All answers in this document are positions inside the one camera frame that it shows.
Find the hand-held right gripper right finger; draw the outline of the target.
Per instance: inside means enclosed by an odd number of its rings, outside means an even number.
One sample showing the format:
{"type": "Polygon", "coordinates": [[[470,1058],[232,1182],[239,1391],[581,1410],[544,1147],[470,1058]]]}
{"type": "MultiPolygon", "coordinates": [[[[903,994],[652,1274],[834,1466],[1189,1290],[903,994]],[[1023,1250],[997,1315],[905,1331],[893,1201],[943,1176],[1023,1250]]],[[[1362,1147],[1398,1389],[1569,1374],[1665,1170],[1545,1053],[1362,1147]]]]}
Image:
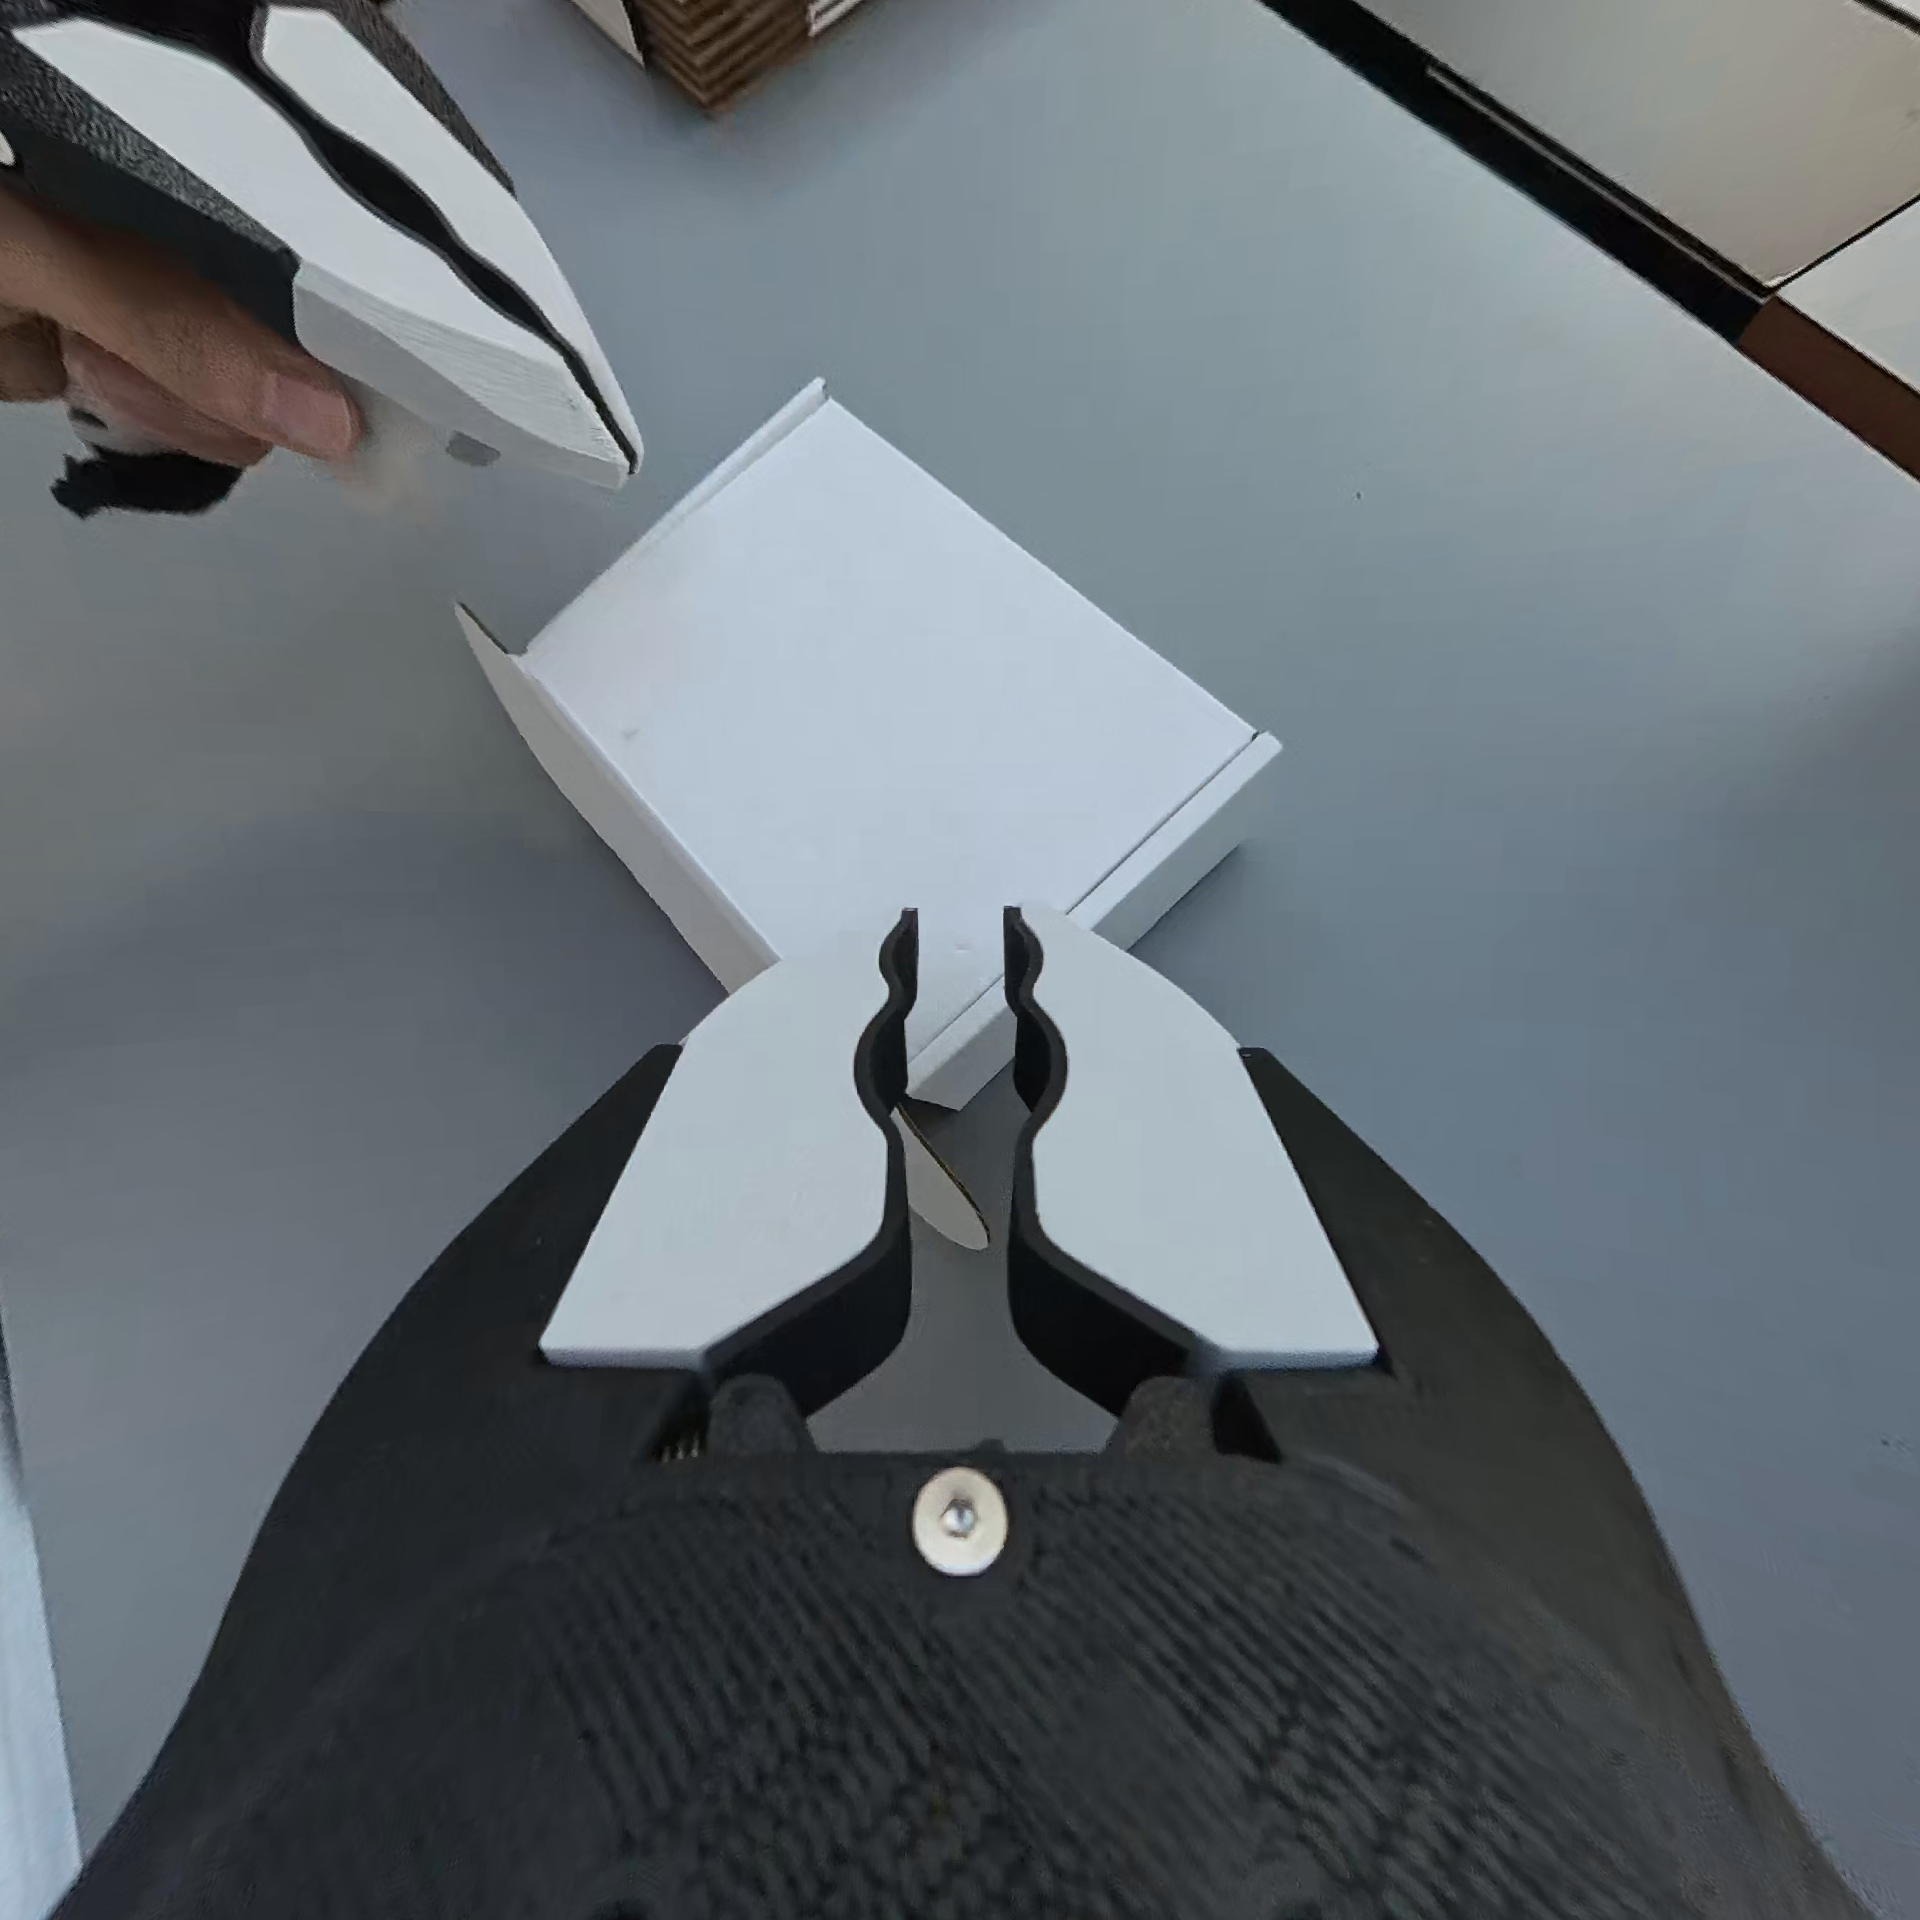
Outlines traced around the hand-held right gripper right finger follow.
{"type": "Polygon", "coordinates": [[[1009,906],[1000,930],[1026,1351],[1110,1415],[1157,1378],[1373,1367],[1381,1336],[1233,1035],[1065,913],[1009,906]]]}

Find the stack of flat white cardboard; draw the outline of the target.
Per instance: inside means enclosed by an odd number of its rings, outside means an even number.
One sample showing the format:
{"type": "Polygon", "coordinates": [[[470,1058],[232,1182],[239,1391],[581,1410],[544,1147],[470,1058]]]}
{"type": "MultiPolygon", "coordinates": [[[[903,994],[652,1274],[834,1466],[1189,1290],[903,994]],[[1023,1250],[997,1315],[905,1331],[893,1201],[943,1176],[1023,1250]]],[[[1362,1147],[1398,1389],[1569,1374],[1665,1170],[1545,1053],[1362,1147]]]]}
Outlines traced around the stack of flat white cardboard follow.
{"type": "Polygon", "coordinates": [[[806,3],[575,3],[625,61],[711,112],[812,39],[806,3]]]}

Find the white folding cardboard box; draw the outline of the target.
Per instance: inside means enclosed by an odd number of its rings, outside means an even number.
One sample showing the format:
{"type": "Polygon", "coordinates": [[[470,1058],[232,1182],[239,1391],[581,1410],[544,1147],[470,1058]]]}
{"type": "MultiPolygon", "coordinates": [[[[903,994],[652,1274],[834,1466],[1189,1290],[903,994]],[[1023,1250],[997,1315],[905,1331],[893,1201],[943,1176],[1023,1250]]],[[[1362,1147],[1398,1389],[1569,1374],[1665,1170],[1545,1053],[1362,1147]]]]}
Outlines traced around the white folding cardboard box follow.
{"type": "Polygon", "coordinates": [[[724,993],[918,910],[908,1093],[943,1111],[1015,1055],[1000,910],[1136,944],[1279,759],[821,383],[524,650],[453,616],[724,993]]]}

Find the person's left hand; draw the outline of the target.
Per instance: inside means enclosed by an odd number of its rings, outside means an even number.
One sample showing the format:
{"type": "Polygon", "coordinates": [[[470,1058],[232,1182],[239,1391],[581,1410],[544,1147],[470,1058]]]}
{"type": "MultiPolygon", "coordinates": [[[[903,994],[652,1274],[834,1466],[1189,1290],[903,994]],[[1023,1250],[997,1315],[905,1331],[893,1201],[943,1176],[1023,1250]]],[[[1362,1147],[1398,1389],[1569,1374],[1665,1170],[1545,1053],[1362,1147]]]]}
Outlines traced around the person's left hand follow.
{"type": "Polygon", "coordinates": [[[166,450],[338,464],[364,425],[322,365],[130,234],[1,191],[1,402],[97,401],[166,450]]]}

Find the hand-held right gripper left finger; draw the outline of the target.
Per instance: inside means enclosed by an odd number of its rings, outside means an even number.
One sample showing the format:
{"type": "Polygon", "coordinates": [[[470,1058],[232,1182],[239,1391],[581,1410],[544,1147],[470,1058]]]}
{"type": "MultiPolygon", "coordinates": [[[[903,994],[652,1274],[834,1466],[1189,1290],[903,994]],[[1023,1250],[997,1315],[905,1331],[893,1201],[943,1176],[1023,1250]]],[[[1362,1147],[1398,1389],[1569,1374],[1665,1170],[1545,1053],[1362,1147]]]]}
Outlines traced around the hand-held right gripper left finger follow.
{"type": "Polygon", "coordinates": [[[541,1336],[546,1362],[742,1377],[817,1414],[905,1336],[911,1241],[908,907],[729,994],[669,1053],[656,1105],[541,1336]]]}

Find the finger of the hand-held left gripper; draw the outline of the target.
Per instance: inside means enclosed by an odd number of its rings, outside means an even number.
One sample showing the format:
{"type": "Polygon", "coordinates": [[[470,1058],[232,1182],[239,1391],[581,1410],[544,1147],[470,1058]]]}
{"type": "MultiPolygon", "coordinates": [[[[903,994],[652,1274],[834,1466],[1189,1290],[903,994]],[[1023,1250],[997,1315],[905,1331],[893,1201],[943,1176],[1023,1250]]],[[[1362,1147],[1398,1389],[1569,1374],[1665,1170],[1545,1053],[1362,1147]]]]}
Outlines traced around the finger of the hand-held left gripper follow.
{"type": "Polygon", "coordinates": [[[632,410],[581,299],[412,47],[368,5],[263,5],[250,61],[342,184],[559,357],[621,470],[637,470],[632,410]]]}
{"type": "Polygon", "coordinates": [[[368,487],[433,450],[600,489],[637,471],[569,280],[380,5],[8,5],[7,179],[324,367],[368,487]]]}

